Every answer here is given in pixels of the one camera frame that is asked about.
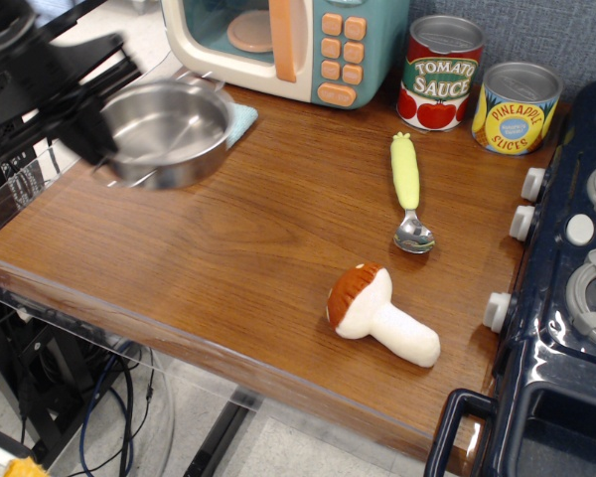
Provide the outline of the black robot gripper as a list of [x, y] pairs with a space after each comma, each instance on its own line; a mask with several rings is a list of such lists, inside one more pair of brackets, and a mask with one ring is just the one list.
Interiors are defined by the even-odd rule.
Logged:
[[123, 46], [118, 34], [55, 45], [33, 10], [0, 9], [0, 74], [9, 77], [0, 91], [0, 161], [44, 138], [60, 140], [92, 165], [113, 158], [118, 148], [102, 110], [140, 72], [124, 56], [94, 79], [89, 74]]

